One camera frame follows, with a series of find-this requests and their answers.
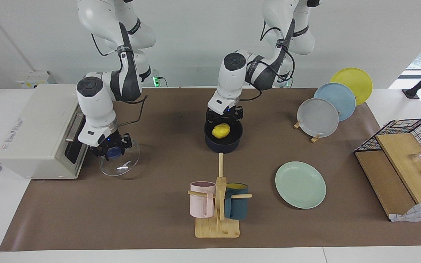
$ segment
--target pink mug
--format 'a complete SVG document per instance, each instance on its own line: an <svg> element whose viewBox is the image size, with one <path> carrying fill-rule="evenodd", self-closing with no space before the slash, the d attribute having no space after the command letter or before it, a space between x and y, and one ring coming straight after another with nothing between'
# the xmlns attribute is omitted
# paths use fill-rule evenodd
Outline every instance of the pink mug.
<svg viewBox="0 0 421 263"><path fill-rule="evenodd" d="M190 195L189 213L196 218L210 218L214 215L215 183L197 181L191 183L191 191L206 193L207 197Z"/></svg>

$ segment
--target yellow fruit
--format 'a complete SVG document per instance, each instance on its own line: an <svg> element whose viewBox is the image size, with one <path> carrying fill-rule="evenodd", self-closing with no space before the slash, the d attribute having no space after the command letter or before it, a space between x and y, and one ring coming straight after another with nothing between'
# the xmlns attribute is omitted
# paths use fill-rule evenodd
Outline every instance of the yellow fruit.
<svg viewBox="0 0 421 263"><path fill-rule="evenodd" d="M214 135L215 138L221 139L225 138L230 133L230 126L228 126L227 123L221 123L214 127L212 130L212 135Z"/></svg>

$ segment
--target black wire basket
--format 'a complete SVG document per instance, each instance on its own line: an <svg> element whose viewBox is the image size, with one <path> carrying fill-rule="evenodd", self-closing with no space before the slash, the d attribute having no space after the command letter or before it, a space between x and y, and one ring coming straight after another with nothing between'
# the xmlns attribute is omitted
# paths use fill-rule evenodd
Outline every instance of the black wire basket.
<svg viewBox="0 0 421 263"><path fill-rule="evenodd" d="M398 133L411 133L417 139L421 145L421 119L408 119L408 120L394 120L390 121L371 138L366 140L359 148L356 148L357 152L367 151L381 151L381 145L376 140L376 135L382 134L398 134Z"/></svg>

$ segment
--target white wall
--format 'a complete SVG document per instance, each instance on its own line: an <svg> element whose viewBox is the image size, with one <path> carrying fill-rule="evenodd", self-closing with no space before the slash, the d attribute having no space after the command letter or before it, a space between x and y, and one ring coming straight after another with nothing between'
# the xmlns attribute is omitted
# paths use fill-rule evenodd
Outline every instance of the white wall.
<svg viewBox="0 0 421 263"><path fill-rule="evenodd" d="M15 87L18 70L50 70L58 83L77 83L86 72L119 67L114 55L97 54L76 2L0 0L0 88ZM239 48L269 55L269 45L259 42L262 2L133 3L158 36L145 50L150 64L176 86L215 85L222 58ZM310 55L295 55L296 87L319 87L354 66L371 75L375 88L387 88L421 51L421 1L324 0L312 10L310 29L317 43Z"/></svg>

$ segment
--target wooden mug rack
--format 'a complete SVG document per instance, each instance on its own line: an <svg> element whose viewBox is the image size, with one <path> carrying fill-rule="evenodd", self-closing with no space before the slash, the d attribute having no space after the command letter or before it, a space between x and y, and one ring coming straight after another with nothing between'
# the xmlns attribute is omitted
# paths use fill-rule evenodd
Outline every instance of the wooden mug rack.
<svg viewBox="0 0 421 263"><path fill-rule="evenodd" d="M239 220L225 218L224 200L227 189L227 178L223 175L224 154L219 153L219 176L215 188L214 216L211 218L196 218L194 235L197 238L237 238L239 237ZM189 195L206 197L206 193L188 191ZM235 198L252 198L252 194L232 195Z"/></svg>

